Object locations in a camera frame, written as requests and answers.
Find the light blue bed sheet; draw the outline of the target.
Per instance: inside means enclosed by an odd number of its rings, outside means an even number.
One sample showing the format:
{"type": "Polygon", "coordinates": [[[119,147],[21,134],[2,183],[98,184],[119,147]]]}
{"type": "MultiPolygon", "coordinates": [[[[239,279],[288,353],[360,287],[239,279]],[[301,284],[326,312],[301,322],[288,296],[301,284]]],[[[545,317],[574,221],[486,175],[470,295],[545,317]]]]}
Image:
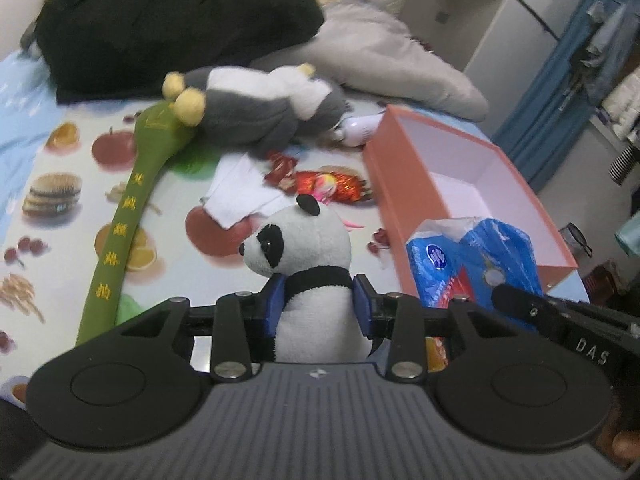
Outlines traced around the light blue bed sheet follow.
{"type": "Polygon", "coordinates": [[[64,110],[47,65],[21,51],[1,61],[1,239],[6,236],[35,157],[64,110]]]}

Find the white spray bottle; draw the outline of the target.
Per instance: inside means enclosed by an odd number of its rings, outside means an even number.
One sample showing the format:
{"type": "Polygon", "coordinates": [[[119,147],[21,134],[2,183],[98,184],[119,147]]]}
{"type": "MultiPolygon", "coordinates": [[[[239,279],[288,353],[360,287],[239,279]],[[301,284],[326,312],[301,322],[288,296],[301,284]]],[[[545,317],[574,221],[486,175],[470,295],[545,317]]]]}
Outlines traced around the white spray bottle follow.
{"type": "Polygon", "coordinates": [[[376,133],[382,119],[383,113],[345,118],[331,131],[332,140],[348,148],[359,148],[376,133]]]}

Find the fruit print plastic mat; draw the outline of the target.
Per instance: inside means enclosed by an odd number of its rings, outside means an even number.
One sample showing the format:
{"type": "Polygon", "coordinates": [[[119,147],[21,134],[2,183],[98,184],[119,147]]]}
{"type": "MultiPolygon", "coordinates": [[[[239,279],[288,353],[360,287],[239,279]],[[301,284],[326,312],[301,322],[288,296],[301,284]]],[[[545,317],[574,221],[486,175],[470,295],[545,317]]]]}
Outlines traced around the fruit print plastic mat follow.
{"type": "MultiPolygon", "coordinates": [[[[110,200],[108,193],[130,177],[125,141],[132,136],[131,118],[142,108],[136,101],[67,107],[58,125],[75,127],[76,134],[60,146],[49,145],[47,138],[26,181],[30,192],[70,193],[65,210],[33,214],[24,195],[17,199],[1,240],[3,250],[17,253],[17,262],[1,266],[1,395],[15,405],[23,404],[32,374],[76,344],[93,272],[122,198],[110,200]]],[[[132,243],[119,300],[145,310],[183,296],[206,306],[230,292],[264,286],[238,252],[242,240],[262,226],[262,216],[225,230],[201,203],[218,160],[231,153],[245,152],[221,151],[196,136],[164,166],[132,243]]],[[[309,142],[288,147],[299,170],[346,169],[368,182],[370,200],[332,204],[352,227],[350,270],[365,275],[378,292],[402,292],[362,153],[363,148],[309,142]]]]}

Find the green plush massage stick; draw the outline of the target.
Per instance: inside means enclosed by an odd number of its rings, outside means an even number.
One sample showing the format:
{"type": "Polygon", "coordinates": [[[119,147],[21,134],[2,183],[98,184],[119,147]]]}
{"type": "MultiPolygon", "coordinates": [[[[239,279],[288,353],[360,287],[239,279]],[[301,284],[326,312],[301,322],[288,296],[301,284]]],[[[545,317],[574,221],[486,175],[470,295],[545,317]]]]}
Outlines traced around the green plush massage stick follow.
{"type": "Polygon", "coordinates": [[[134,126],[137,157],[93,272],[76,344],[115,326],[127,261],[146,202],[163,166],[194,136],[195,130],[178,119],[174,103],[160,101],[138,117],[134,126]]]}

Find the white wardrobe cabinet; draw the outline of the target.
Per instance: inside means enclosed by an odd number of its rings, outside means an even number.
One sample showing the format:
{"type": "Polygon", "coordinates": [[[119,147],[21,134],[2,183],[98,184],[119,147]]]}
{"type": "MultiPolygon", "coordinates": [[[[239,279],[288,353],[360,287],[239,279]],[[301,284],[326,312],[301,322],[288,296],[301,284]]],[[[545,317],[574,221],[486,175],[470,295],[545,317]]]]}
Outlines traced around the white wardrobe cabinet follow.
{"type": "Polygon", "coordinates": [[[528,84],[556,46],[580,0],[406,0],[414,36],[464,73],[484,96],[528,84]]]}

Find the small panda plush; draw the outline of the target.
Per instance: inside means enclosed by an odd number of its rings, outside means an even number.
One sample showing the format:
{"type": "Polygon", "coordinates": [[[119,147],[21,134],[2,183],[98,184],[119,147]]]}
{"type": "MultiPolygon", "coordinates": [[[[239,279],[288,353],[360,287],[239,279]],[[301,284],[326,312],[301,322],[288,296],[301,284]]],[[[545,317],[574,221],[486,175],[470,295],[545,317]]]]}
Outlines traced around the small panda plush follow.
{"type": "Polygon", "coordinates": [[[253,272],[284,276],[284,305],[274,359],[287,363],[361,362],[371,341],[352,306],[352,243],[341,218],[309,194],[270,216],[242,241],[253,272]]]}

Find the grey white penguin plush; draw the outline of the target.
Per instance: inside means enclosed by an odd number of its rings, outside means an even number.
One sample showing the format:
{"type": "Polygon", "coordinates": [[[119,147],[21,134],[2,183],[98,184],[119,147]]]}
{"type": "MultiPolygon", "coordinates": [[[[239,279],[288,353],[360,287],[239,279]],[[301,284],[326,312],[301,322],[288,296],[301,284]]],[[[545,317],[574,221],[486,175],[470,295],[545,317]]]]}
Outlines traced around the grey white penguin plush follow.
{"type": "Polygon", "coordinates": [[[245,146],[260,158],[298,136],[335,128],[347,110],[342,88],[308,63],[270,72],[239,66],[171,72],[162,93],[183,124],[219,146],[245,146]]]}

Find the blue curtain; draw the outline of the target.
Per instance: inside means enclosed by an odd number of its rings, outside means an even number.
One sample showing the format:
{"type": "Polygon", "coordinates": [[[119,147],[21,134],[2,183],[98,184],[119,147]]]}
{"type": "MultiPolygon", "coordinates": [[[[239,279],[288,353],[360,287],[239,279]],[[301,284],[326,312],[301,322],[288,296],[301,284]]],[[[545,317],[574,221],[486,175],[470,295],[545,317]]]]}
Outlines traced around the blue curtain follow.
{"type": "Polygon", "coordinates": [[[582,0],[494,142],[536,192],[614,89],[639,37],[639,0],[582,0]]]}

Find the black garment pile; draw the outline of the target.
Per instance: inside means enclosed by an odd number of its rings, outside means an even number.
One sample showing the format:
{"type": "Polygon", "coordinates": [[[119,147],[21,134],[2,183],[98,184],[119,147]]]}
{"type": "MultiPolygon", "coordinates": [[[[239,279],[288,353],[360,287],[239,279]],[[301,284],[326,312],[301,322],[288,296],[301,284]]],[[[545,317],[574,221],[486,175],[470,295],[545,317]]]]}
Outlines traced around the black garment pile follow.
{"type": "Polygon", "coordinates": [[[34,37],[68,104],[155,98],[170,72],[247,66],[323,22],[317,0],[46,0],[34,37]]]}

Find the white folded cloth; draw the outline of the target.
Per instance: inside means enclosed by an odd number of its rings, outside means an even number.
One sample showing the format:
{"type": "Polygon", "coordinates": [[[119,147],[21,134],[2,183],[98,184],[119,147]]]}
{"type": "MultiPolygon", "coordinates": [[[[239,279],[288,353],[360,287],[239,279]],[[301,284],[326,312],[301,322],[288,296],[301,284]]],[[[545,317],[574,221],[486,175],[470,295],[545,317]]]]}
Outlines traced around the white folded cloth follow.
{"type": "Polygon", "coordinates": [[[292,206],[294,198],[264,181],[266,164],[246,153],[225,154],[218,160],[212,183],[201,198],[209,217],[228,230],[241,220],[269,217],[292,206]]]}

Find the shiny red candy wrapper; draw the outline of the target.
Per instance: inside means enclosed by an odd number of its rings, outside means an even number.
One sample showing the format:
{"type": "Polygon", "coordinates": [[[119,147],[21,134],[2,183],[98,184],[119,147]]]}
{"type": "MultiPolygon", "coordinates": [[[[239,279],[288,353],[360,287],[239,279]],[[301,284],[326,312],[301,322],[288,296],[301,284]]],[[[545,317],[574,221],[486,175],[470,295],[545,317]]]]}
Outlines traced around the shiny red candy wrapper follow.
{"type": "Polygon", "coordinates": [[[318,202],[363,203],[371,198],[368,182],[354,174],[336,171],[297,171],[295,192],[309,194],[318,202]]]}

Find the blue white tissue pack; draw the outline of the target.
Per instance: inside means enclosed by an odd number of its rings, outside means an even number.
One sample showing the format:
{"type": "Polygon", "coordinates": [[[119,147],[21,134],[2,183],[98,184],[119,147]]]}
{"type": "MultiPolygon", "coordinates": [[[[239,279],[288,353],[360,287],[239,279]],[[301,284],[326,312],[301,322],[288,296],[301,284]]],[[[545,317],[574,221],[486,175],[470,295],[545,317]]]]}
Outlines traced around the blue white tissue pack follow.
{"type": "Polygon", "coordinates": [[[529,236],[493,218],[425,220],[406,243],[413,281],[426,308],[457,296],[491,311],[491,293],[508,284],[541,295],[529,236]]]}

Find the grey quilt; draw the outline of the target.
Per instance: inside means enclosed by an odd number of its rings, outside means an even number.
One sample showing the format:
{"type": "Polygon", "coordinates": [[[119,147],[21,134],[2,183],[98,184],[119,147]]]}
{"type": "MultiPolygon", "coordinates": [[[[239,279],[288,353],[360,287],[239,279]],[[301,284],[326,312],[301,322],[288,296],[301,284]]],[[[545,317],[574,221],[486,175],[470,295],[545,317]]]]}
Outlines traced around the grey quilt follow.
{"type": "Polygon", "coordinates": [[[308,63],[320,77],[348,88],[416,101],[470,122],[488,116],[488,101],[472,81],[425,50],[395,15],[370,0],[337,0],[322,12],[324,23],[314,38],[250,66],[274,70],[308,63]]]}

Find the red snack wrapper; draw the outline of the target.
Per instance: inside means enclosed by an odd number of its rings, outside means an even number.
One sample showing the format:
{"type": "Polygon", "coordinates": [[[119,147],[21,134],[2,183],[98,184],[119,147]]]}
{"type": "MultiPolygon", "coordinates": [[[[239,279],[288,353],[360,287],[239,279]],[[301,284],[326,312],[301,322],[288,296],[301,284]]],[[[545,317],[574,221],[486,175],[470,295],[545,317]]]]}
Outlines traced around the red snack wrapper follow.
{"type": "Polygon", "coordinates": [[[298,160],[281,152],[271,151],[268,153],[268,162],[271,167],[265,174],[265,184],[278,188],[285,194],[294,195],[297,190],[296,166],[298,160]]]}

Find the white waste bin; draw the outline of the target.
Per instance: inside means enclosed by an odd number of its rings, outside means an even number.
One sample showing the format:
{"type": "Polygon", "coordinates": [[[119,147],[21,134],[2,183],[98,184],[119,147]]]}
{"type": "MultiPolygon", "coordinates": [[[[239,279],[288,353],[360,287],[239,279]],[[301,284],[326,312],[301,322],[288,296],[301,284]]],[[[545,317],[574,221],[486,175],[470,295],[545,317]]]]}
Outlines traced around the white waste bin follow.
{"type": "Polygon", "coordinates": [[[559,230],[559,233],[575,259],[593,256],[592,248],[589,246],[585,234],[575,223],[568,222],[559,230]]]}

